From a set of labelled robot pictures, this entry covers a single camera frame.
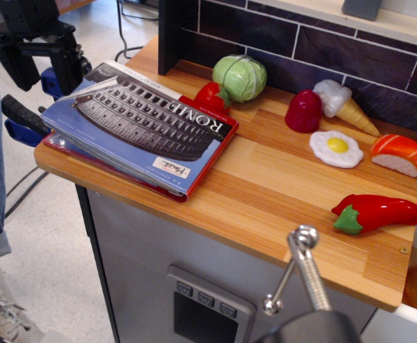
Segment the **floor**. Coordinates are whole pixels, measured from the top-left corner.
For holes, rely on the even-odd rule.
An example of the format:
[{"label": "floor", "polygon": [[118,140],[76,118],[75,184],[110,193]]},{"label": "floor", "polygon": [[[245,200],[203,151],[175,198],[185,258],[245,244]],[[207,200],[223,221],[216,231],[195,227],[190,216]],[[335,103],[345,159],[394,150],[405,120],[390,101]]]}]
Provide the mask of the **floor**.
[{"label": "floor", "polygon": [[[136,16],[156,17],[155,11],[124,5]],[[118,12],[112,0],[96,0],[60,16],[76,27],[74,36],[92,66],[114,59],[124,48],[119,36]],[[157,21],[122,18],[128,46],[141,46],[158,34]],[[39,71],[51,66],[47,58],[34,61]],[[123,56],[120,63],[126,63]],[[30,110],[53,100],[39,84],[21,91],[0,65],[1,96],[10,94]],[[4,132],[6,188],[9,190],[36,163],[33,148],[14,141]],[[7,198],[7,208],[40,175],[35,171]],[[74,342],[114,342],[93,252],[86,235],[75,186],[54,175],[45,177],[5,221],[13,252],[0,258],[5,277],[17,302],[46,332],[65,334]]]}]

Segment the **white label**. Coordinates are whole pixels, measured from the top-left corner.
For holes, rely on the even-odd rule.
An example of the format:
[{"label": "white label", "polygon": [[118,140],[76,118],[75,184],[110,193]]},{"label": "white label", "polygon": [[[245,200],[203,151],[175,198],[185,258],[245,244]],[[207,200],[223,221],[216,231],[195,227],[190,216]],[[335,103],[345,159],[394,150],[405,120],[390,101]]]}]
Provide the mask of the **white label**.
[{"label": "white label", "polygon": [[181,166],[175,162],[163,159],[162,157],[157,157],[153,162],[153,166],[177,177],[181,177],[182,179],[186,179],[191,172],[191,169],[188,167]]}]

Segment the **toy fried egg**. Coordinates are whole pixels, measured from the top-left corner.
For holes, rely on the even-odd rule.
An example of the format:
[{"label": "toy fried egg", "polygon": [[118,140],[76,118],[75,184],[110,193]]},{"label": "toy fried egg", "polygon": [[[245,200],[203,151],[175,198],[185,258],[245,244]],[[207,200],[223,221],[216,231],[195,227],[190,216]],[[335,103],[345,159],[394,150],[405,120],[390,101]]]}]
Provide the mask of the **toy fried egg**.
[{"label": "toy fried egg", "polygon": [[354,168],[364,158],[358,142],[338,131],[315,132],[310,147],[321,161],[339,168]]}]

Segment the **egg white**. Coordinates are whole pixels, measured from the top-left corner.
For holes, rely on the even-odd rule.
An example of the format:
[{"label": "egg white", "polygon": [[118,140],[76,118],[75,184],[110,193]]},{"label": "egg white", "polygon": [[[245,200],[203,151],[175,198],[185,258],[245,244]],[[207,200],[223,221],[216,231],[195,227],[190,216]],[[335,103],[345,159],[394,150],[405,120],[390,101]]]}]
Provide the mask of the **egg white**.
[{"label": "egg white", "polygon": [[[346,152],[332,151],[327,143],[330,138],[344,140],[348,145],[348,150]],[[310,136],[310,147],[321,161],[339,168],[354,168],[364,158],[364,153],[359,149],[358,142],[338,131],[313,133]]]}]

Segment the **waffle cone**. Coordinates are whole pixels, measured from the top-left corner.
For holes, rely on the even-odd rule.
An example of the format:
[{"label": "waffle cone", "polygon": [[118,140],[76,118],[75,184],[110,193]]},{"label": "waffle cone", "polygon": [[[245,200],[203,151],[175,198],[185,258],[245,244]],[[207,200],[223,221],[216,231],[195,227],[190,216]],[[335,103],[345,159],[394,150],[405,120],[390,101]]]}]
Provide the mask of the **waffle cone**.
[{"label": "waffle cone", "polygon": [[380,136],[380,132],[373,125],[372,121],[353,99],[346,101],[338,110],[336,116],[372,136]]}]

